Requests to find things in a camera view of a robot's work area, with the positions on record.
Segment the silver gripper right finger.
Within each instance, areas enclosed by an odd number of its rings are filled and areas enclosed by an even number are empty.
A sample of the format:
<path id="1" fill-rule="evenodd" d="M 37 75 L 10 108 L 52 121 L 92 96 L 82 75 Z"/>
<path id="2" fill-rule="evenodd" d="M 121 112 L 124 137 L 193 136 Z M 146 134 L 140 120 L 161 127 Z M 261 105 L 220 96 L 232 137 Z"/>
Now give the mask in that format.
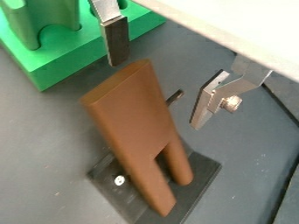
<path id="1" fill-rule="evenodd" d="M 200 88 L 190 114 L 190 126 L 196 130 L 202 127 L 220 109 L 233 113 L 241 103 L 238 95 L 257 88 L 272 73 L 271 69 L 241 55 L 236 56 L 230 71 L 240 75 L 237 79 L 224 83 L 229 73 L 218 70 Z"/>

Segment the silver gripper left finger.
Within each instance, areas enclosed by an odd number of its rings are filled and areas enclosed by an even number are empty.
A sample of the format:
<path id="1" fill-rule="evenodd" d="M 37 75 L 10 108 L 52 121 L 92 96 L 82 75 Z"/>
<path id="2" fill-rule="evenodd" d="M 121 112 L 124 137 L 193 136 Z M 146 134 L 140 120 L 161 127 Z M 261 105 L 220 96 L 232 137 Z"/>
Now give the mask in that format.
<path id="1" fill-rule="evenodd" d="M 88 0 L 88 2 L 98 21 L 108 64 L 116 67 L 129 55 L 126 17 L 121 15 L 117 0 Z"/>

